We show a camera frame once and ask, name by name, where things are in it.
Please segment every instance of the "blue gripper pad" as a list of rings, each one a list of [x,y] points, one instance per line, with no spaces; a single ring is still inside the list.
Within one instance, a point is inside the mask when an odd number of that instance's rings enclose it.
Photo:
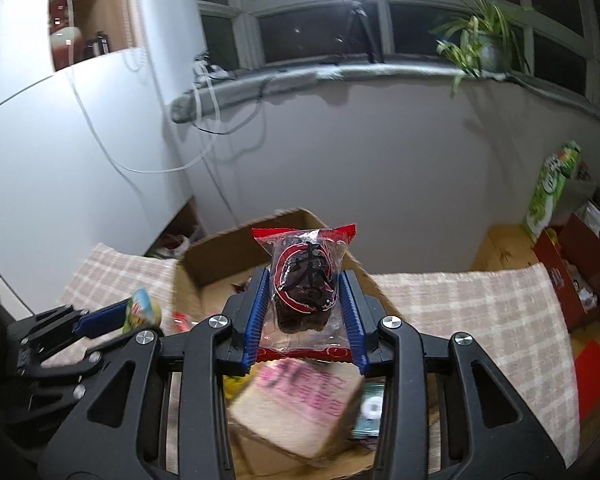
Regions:
[[[358,308],[349,285],[349,280],[344,272],[341,272],[338,278],[338,297],[340,299],[342,320],[344,321],[347,338],[349,339],[353,364],[358,367],[361,375],[365,375],[368,371],[365,332],[360,322]]]
[[[264,269],[260,277],[260,282],[257,285],[251,314],[244,330],[244,354],[242,356],[242,366],[248,370],[251,365],[254,365],[258,357],[258,348],[260,347],[260,336],[262,335],[262,324],[264,323],[264,315],[269,307],[271,291],[269,288],[269,270]]]
[[[109,305],[96,312],[90,312],[80,318],[74,326],[74,335],[94,339],[116,329],[125,323],[126,305],[129,298]]]

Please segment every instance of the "tripod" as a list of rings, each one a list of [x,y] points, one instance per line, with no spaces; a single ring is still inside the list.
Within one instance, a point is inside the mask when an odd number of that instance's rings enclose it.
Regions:
[[[369,16],[366,13],[365,7],[361,0],[353,0],[349,8],[349,15],[347,16],[347,29],[344,35],[344,41],[342,43],[342,49],[333,61],[334,64],[338,65],[342,62],[344,57],[349,53],[349,47],[351,43],[351,37],[354,32],[354,27],[360,24],[362,29],[362,38],[365,42],[366,56],[369,63],[384,63],[384,56],[382,51],[378,47],[378,42],[374,37],[371,25],[369,24]]]

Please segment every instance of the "plastic bag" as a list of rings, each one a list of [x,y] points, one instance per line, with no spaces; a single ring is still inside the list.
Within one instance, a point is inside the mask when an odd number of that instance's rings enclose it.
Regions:
[[[258,361],[283,357],[348,362],[349,341],[338,302],[338,276],[355,225],[337,229],[254,229],[271,254],[271,300]]]

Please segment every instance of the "white wall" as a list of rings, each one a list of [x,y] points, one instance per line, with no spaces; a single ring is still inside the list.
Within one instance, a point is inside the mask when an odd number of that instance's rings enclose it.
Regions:
[[[196,0],[189,6],[160,1],[162,12],[182,7],[178,18],[189,23],[175,45],[161,43],[164,24],[174,25],[172,12],[145,17],[147,43],[159,45],[158,57],[169,60],[158,69],[170,98],[188,86],[186,53],[200,51],[204,42]],[[98,242],[144,253],[192,195],[183,173],[131,174],[108,163],[80,113],[67,70],[52,71],[47,7],[48,0],[0,1],[0,101],[52,75],[0,107],[0,270],[37,311],[55,304]],[[132,70],[142,59],[140,51],[133,54],[76,65],[78,91],[115,159],[140,170],[179,166],[182,133],[168,127],[147,64]]]
[[[542,161],[570,139],[600,181],[600,122],[518,86],[463,82],[452,100],[446,80],[326,82],[267,100],[218,139],[213,167],[241,221],[302,206],[357,223],[369,272],[460,271],[489,226],[522,220]],[[206,227],[229,227],[202,165],[189,176]]]

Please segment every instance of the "metal bolt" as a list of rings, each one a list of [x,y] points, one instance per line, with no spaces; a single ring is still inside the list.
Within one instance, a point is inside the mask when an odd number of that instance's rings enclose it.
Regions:
[[[467,332],[458,332],[454,336],[454,341],[460,346],[468,346],[474,342],[474,338],[468,335]]]
[[[136,342],[141,345],[149,344],[151,341],[155,339],[155,335],[151,330],[142,330],[142,332],[138,332],[136,334]]]
[[[382,318],[382,324],[387,328],[398,328],[402,320],[397,316],[385,316]]]
[[[87,388],[84,387],[84,384],[78,384],[74,388],[74,399],[80,400],[84,397],[84,393],[87,391]]]
[[[229,320],[226,316],[222,314],[218,314],[217,316],[213,316],[209,318],[209,326],[211,328],[222,328],[223,326],[227,326]]]

